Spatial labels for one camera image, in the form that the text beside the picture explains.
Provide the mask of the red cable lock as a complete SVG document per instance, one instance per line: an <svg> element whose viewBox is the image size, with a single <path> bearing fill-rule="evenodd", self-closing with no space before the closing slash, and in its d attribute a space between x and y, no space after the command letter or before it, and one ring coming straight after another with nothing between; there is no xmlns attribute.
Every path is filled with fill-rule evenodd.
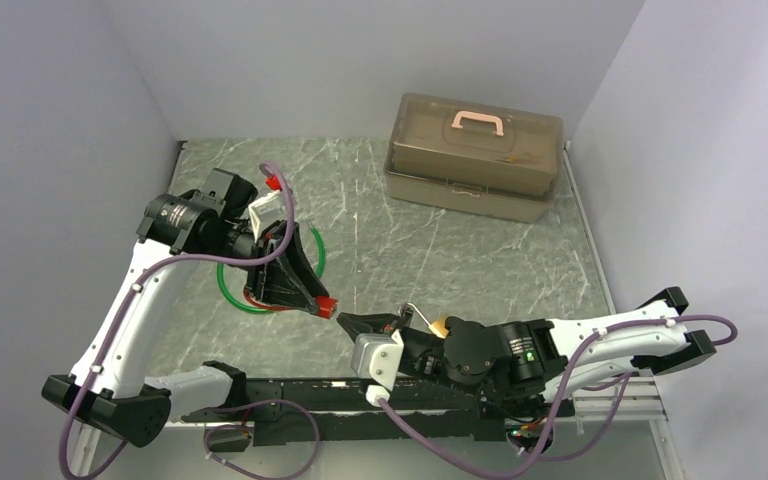
<svg viewBox="0 0 768 480"><path fill-rule="evenodd" d="M248 293L245 294L245 299L253 307L261 310L266 310L268 312L283 312L283 311L291 310L291 307L262 304L256 301ZM319 318L330 319L333 317L336 311L337 305L338 305L337 299L325 297L325 296L318 296L315 298L315 308L314 308L314 311L312 312L312 315Z"/></svg>

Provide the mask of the brass padlock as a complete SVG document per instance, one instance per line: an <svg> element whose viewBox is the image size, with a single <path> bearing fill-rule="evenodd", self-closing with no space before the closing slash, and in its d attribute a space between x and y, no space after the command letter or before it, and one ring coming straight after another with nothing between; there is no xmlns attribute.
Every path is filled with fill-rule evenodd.
<svg viewBox="0 0 768 480"><path fill-rule="evenodd" d="M446 315L431 320L412 302L404 303L399 309L399 314L410 318L418 317L425 324L428 331L438 338L443 339L448 336L449 330L446 326Z"/></svg>

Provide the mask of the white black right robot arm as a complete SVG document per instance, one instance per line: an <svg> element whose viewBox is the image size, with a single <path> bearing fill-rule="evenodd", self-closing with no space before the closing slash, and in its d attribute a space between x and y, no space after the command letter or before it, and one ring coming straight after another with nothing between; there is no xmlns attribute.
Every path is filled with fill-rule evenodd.
<svg viewBox="0 0 768 480"><path fill-rule="evenodd" d="M416 310L341 313L354 343L352 369L367 401L389 399L398 375L534 415L558 397L635 371L670 374L711 356L716 343L690 328L686 302L669 288L637 310L590 319L537 319L484 325L448 316L432 333L411 327Z"/></svg>

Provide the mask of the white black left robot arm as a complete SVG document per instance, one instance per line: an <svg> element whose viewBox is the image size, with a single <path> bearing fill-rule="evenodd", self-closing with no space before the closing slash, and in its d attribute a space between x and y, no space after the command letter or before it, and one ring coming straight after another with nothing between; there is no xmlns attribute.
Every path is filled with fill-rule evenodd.
<svg viewBox="0 0 768 480"><path fill-rule="evenodd" d="M239 417L248 394L236 368L212 361L169 377L147 374L171 308L202 262L244 270L245 296L261 309L334 315L337 302L303 251L287 179L271 162L260 169L265 193L216 168L202 187L146 206L114 303L71 371L46 380L48 402L136 447L151 443L170 419L199 410Z"/></svg>

